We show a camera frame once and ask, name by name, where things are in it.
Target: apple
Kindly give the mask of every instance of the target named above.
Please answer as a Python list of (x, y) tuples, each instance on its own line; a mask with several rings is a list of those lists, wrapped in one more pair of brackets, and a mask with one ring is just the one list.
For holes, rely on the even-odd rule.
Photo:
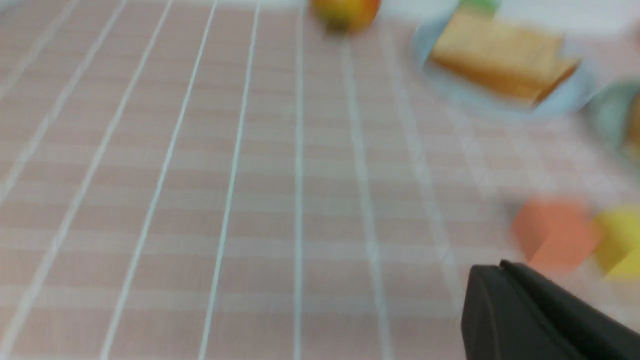
[(310, 0), (311, 11), (327, 32), (356, 33), (375, 20), (381, 0)]

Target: orange block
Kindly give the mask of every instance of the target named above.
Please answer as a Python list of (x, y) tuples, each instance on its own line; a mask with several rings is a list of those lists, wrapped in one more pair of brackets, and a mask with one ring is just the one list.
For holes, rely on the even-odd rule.
[(586, 205), (572, 199), (529, 199), (513, 232), (529, 265), (543, 271), (575, 270), (600, 242)]

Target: bowl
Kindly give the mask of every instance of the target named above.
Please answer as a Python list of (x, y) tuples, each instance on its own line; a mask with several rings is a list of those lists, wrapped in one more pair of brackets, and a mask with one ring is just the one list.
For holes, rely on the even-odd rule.
[(589, 101), (586, 118), (595, 137), (628, 166), (640, 172), (620, 151), (627, 135), (627, 119), (634, 97), (640, 94), (640, 79), (618, 81), (605, 87)]

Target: toast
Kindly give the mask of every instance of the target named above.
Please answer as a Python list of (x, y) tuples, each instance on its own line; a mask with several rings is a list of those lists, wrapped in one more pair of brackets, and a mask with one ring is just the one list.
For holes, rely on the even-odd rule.
[(459, 9), (429, 61), (496, 94), (535, 106), (580, 64), (560, 58), (564, 39)]

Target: plate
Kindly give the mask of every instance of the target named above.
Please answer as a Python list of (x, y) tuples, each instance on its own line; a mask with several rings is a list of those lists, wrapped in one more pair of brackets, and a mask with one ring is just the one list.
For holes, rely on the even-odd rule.
[(425, 63), (431, 48), (449, 23), (451, 15), (420, 25), (412, 38), (413, 61), (433, 86), (453, 104), (479, 111), (498, 119), (534, 120), (555, 117), (580, 110), (596, 92), (595, 73), (583, 51), (566, 40), (563, 53), (581, 56), (583, 60), (573, 75), (562, 83), (536, 108), (517, 105), (486, 91), (431, 63)]

